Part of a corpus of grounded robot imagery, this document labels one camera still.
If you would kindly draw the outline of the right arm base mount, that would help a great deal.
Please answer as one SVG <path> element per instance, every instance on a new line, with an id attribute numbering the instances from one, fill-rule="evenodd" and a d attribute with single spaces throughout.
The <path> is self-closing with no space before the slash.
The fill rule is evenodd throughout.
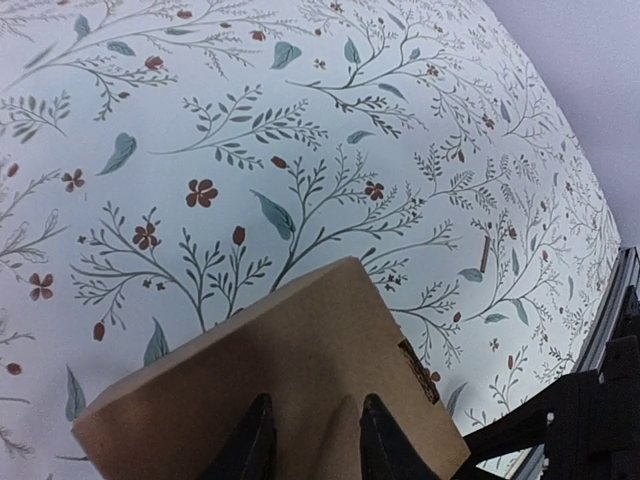
<path id="1" fill-rule="evenodd" d="M 459 479 L 489 479 L 479 463 L 541 446 L 545 479 L 639 476 L 639 297 L 623 297 L 601 366 L 571 373 L 465 438 L 471 455 Z"/>

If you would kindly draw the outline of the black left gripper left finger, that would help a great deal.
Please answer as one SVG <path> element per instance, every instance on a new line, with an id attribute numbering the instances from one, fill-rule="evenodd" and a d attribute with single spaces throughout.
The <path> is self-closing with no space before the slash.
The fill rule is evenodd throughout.
<path id="1" fill-rule="evenodd" d="M 268 393 L 261 393 L 197 479 L 274 479 L 275 464 L 276 428 L 272 399 Z"/>

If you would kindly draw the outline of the brown cardboard box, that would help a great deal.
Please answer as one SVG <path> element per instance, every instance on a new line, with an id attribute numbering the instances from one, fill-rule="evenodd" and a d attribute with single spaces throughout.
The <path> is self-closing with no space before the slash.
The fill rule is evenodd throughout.
<path id="1" fill-rule="evenodd" d="M 192 479 L 254 398 L 272 399 L 276 475 L 309 479 L 346 398 L 374 393 L 451 478 L 469 450 L 360 261 L 303 275 L 103 391 L 72 432 L 107 479 Z"/>

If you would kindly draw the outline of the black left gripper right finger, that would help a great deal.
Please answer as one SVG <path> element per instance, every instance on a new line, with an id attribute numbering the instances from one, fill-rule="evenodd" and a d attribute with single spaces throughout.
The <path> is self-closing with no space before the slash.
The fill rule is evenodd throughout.
<path id="1" fill-rule="evenodd" d="M 379 395 L 366 395 L 359 425 L 364 480 L 439 479 L 414 449 Z"/>

